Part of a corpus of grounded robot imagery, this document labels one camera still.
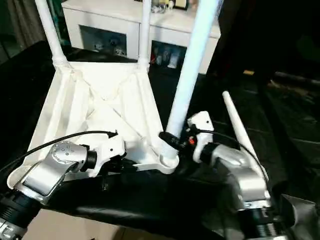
black cable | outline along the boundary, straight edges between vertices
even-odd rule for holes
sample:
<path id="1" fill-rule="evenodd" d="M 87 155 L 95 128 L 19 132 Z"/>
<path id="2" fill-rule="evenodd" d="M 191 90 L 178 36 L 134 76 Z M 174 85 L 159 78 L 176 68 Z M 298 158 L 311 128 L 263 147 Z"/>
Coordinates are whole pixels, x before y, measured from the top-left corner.
<path id="1" fill-rule="evenodd" d="M 81 136 L 81 135 L 86 135 L 86 134 L 107 134 L 109 136 L 109 138 L 112 138 L 116 133 L 114 132 L 110 132 L 110 131 L 81 131 L 81 132 L 77 132 L 77 133 L 73 133 L 73 134 L 70 134 L 70 135 L 67 135 L 67 136 L 63 136 L 63 137 L 59 137 L 55 140 L 52 140 L 52 141 L 49 141 L 45 144 L 42 144 L 40 146 L 37 146 L 36 148 L 34 149 L 31 149 L 29 151 L 27 151 L 25 154 L 19 156 L 18 158 L 16 158 L 15 160 L 11 161 L 10 163 L 8 163 L 7 165 L 5 165 L 4 167 L 2 167 L 0 169 L 0 172 L 4 169 L 6 169 L 7 167 L 21 161 L 23 158 L 25 158 L 26 156 L 29 156 L 30 154 L 33 154 L 34 152 L 37 152 L 45 147 L 48 147 L 52 144 L 56 144 L 60 141 L 63 141 L 63 140 L 66 140 L 66 139 L 70 139 L 70 138 L 73 138 L 73 137 L 77 137 L 77 136 Z"/>

